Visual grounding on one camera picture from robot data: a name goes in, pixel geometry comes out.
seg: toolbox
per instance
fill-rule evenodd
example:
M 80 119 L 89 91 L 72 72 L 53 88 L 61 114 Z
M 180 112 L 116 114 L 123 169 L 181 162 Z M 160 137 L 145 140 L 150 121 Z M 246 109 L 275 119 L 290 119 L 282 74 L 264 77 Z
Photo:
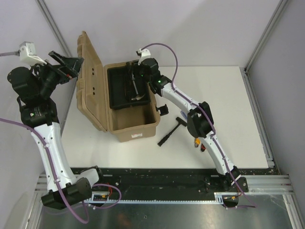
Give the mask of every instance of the toolbox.
M 120 142 L 142 137 L 151 137 L 156 133 L 160 114 L 156 110 L 156 99 L 148 88 L 144 102 L 129 105 L 126 108 L 111 108 L 109 79 L 115 76 L 126 63 L 103 66 L 88 35 L 82 32 L 77 40 L 77 53 L 84 58 L 77 81 L 77 108 L 98 130 L 114 134 Z

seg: open lid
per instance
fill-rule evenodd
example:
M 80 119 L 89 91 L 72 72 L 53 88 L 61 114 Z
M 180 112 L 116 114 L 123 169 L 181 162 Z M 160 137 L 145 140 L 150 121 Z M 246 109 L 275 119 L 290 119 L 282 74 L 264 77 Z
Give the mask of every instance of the open lid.
M 84 58 L 77 81 L 77 108 L 97 128 L 107 131 L 107 103 L 103 65 L 85 31 L 78 37 L 77 53 Z

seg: white wall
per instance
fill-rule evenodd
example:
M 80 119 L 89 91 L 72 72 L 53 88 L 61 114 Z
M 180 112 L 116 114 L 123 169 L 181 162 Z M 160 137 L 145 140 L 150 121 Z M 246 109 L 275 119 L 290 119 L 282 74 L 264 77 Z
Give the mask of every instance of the white wall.
M 305 215 L 305 2 L 293 0 L 250 76 L 274 157 L 289 174 Z
M 34 0 L 4 0 L 0 7 L 0 52 L 16 51 L 23 41 L 33 41 L 38 55 L 46 59 L 49 51 L 62 54 L 49 26 Z M 17 56 L 0 57 L 0 117 L 20 122 L 17 94 L 7 74 L 21 66 Z M 58 86 L 53 99 L 59 119 L 64 119 L 72 84 Z M 0 228 L 18 228 L 32 198 L 39 174 L 43 171 L 39 151 L 30 133 L 20 127 L 0 123 Z
M 72 53 L 87 31 L 103 64 L 136 59 L 152 42 L 170 45 L 180 65 L 238 65 L 249 60 L 279 0 L 46 0 Z M 151 48 L 161 66 L 175 64 Z

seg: tabletop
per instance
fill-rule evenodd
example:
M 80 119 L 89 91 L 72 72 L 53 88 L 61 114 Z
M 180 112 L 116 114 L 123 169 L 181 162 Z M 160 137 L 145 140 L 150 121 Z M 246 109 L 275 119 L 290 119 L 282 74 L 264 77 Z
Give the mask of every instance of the tabletop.
M 172 77 L 174 67 L 160 67 Z M 176 86 L 211 108 L 217 136 L 226 154 L 239 168 L 268 168 L 262 142 L 239 67 L 179 67 Z M 62 134 L 71 167 L 114 168 L 215 168 L 208 152 L 194 147 L 194 138 L 180 126 L 159 147 L 157 143 L 177 124 L 180 110 L 156 95 L 157 105 L 167 104 L 154 137 L 119 142 L 111 133 L 98 131 L 76 107 L 74 94 Z

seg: white backdrop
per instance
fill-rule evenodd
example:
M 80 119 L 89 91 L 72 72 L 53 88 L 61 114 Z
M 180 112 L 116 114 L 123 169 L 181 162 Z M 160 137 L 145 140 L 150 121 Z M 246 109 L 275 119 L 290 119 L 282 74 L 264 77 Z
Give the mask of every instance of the white backdrop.
M 0 15 L 0 52 L 16 51 L 22 42 L 32 41 L 43 59 L 51 60 L 48 53 L 52 50 L 62 54 L 34 0 L 1 1 Z M 21 122 L 17 94 L 7 81 L 7 75 L 22 65 L 17 56 L 0 57 L 0 117 L 17 122 Z M 53 93 L 60 121 L 64 119 L 72 86 L 60 85 Z M 20 127 L 0 123 L 1 229 L 4 225 L 6 228 L 19 228 L 42 171 L 41 157 L 30 133 Z
M 279 0 L 46 0 L 76 54 L 87 31 L 103 64 L 136 59 L 152 42 L 170 45 L 180 65 L 244 67 Z M 160 66 L 173 66 L 165 48 L 151 48 Z

